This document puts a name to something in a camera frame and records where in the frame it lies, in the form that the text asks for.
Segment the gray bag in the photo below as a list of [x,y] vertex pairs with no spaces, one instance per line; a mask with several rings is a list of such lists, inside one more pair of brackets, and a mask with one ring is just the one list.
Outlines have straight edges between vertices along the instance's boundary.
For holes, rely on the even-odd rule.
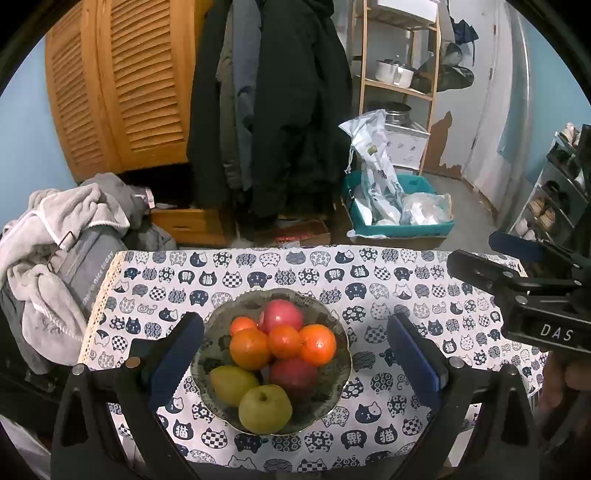
[[95,226],[82,232],[56,272],[87,320],[113,257],[124,250],[127,248],[113,227]]

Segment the wooden drawer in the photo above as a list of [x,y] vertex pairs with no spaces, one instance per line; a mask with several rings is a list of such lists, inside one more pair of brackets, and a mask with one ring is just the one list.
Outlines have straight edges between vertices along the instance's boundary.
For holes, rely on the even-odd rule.
[[230,213],[219,210],[152,210],[152,222],[179,244],[228,247],[236,236]]

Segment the orange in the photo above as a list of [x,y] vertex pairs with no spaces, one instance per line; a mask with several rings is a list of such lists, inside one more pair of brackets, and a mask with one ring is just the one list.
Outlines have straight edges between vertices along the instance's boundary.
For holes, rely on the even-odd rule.
[[271,361],[267,336],[255,328],[236,332],[230,341],[230,355],[244,370],[260,370]]
[[267,345],[271,353],[277,358],[288,360],[300,353],[300,334],[292,326],[278,325],[269,332]]
[[335,334],[324,325],[307,325],[300,330],[300,358],[315,367],[326,365],[336,352]]
[[258,325],[250,317],[237,317],[230,325],[230,336],[233,337],[236,332],[247,328],[257,328]]

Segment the metal container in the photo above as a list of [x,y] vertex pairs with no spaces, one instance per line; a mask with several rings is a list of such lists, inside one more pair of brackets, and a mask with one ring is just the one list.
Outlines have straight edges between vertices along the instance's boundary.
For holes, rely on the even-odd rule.
[[396,125],[408,127],[412,122],[410,119],[411,108],[406,103],[400,102],[369,102],[368,112],[380,109],[386,110],[386,127]]
[[386,125],[401,125],[406,127],[410,125],[411,108],[405,103],[389,102],[384,105],[386,110]]

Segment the white fleece blanket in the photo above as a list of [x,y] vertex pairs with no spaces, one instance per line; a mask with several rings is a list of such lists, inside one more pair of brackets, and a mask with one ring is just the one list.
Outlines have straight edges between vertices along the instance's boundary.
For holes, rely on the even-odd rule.
[[61,243],[62,257],[83,230],[97,225],[110,225],[124,236],[129,221],[119,203],[93,183],[34,192],[27,211],[4,227],[0,288],[8,280],[15,298],[25,302],[25,340],[57,364],[77,362],[87,319],[47,261],[56,245]]

